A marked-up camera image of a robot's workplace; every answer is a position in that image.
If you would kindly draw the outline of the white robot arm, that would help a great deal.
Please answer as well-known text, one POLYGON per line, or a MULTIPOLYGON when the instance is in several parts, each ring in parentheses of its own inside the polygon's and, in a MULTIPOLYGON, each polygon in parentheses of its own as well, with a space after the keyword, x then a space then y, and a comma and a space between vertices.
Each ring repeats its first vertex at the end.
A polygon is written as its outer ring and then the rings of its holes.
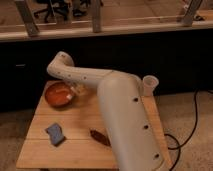
POLYGON ((134 74, 75 67, 58 52, 47 66, 52 77, 93 87, 119 171, 168 171, 141 99, 141 79, 134 74))

